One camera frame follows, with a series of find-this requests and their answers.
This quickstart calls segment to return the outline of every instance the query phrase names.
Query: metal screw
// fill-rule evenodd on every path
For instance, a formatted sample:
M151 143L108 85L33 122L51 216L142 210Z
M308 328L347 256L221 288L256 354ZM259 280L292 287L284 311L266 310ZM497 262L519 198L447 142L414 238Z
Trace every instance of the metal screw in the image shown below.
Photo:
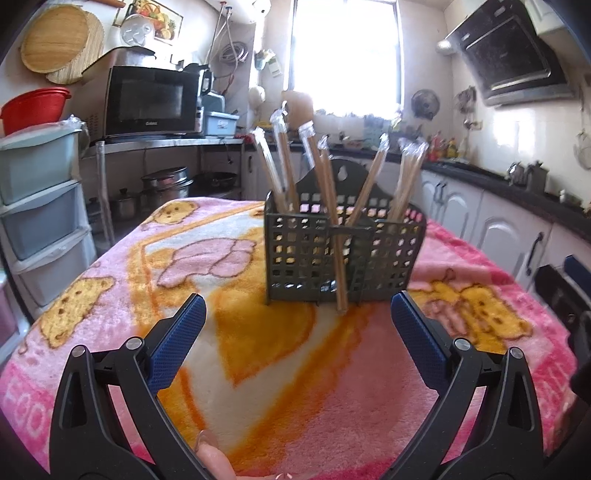
M72 356L79 357L82 356L84 352L86 352L86 349L82 345L78 345L72 349Z
M511 356L513 356L514 358L523 358L523 351L520 348L517 348L516 346L513 347L511 350Z
M139 337L132 337L125 342L125 346L128 350L137 350L142 346L142 339Z
M472 348L470 342L464 338L458 338L455 342L453 342L453 344L458 350L461 350L462 352L467 352L470 348Z

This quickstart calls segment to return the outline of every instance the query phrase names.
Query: chopstick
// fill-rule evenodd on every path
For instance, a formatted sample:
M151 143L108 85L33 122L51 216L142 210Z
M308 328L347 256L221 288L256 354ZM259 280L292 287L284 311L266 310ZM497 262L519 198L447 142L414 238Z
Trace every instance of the chopstick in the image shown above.
M402 222L408 208L408 202L413 191L417 177L420 174L423 160L427 155L428 144L422 142L407 143L402 149L402 163L400 167L400 178L394 193L392 206L388 212L389 222Z
M316 144L316 134L312 122L302 125L299 131L306 154L308 155L310 162L314 164L314 172L316 173L316 179L320 187L320 195L322 196L324 206L327 209L330 223L332 225L338 225L339 214L337 211L335 182L330 160L327 155L327 147L325 148L323 144L323 153L321 154ZM343 257L343 241L342 235L336 235L333 241L336 305L337 312L340 314L346 313L349 309L345 262Z
M265 132L259 127L253 130L251 133L256 145L256 151L259 155L259 159L261 160L262 168L265 170L267 180L271 185L277 211L285 215L289 212L289 208L287 207L287 201L285 200L285 194L283 193L281 180L277 173L277 169L275 168L275 162L273 162L273 156L271 155L269 145L265 139Z
M283 119L283 110L276 110L271 115L271 123L273 125L273 133L275 134L275 142L277 143L277 150L279 152L279 159L283 170L283 179L285 188L287 190L288 206L291 206L291 211L300 213L300 201L297 195L296 181L294 179L293 169L290 160L290 147L287 139L287 126Z
M365 179L363 187L361 188L361 192L359 192L359 196L357 197L357 201L355 202L355 206L353 207L353 211L351 212L351 215L349 215L349 217L347 218L345 225L353 226L355 222L359 220L361 212L367 205L369 194L371 193L371 189L374 187L375 180L381 172L382 167L384 166L386 155L388 154L389 149L390 140L387 134L383 134L380 137L379 149L378 152L375 154L374 160L371 164L371 168L369 169L369 174Z

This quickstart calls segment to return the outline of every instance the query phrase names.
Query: dish rack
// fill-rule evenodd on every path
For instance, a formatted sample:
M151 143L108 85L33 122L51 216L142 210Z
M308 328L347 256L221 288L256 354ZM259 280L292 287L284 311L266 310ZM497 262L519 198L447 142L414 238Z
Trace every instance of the dish rack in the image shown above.
M336 301L332 239L346 236L345 270L349 301L390 300L407 288L425 237L427 218L409 205L404 221L388 222L392 197L373 186L365 214L353 227L344 226L368 175L345 158L331 161L339 205L338 226L330 224L320 201L314 171L297 184L301 213L277 212L273 193L265 202L267 302Z

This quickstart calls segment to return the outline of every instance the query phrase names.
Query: plastic container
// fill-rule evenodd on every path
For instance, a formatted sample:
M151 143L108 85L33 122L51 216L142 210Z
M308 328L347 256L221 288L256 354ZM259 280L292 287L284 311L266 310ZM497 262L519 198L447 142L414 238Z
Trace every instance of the plastic container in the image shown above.
M25 260L77 228L88 226L82 186L69 181L0 207L0 224L12 250L13 255L7 252L12 268L14 261Z
M238 115L229 113L205 112L203 135L206 137L233 137L236 134Z
M27 259L12 272L37 305L55 300L96 260L90 228L81 229Z
M344 225L368 173L344 158L333 158L331 166ZM374 185L366 215L353 227L331 226L321 213L316 173L310 170L296 187L301 214L278 213L272 193L265 202L267 301L336 301L331 253L335 235L346 237L349 301L390 300L407 288L427 230L427 217L419 208L409 205L403 222L388 222L392 197Z
M51 87L23 93L9 100L0 112L4 134L10 135L33 125L57 122L68 98L72 96L67 88Z
M0 198L10 205L78 177L75 127L58 125L0 140Z

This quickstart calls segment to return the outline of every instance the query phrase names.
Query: window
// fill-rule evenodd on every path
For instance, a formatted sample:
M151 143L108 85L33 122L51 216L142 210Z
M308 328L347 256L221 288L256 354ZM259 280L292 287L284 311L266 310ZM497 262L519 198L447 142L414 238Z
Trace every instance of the window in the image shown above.
M396 117L401 102L396 6L378 0L296 0L290 89L315 110Z

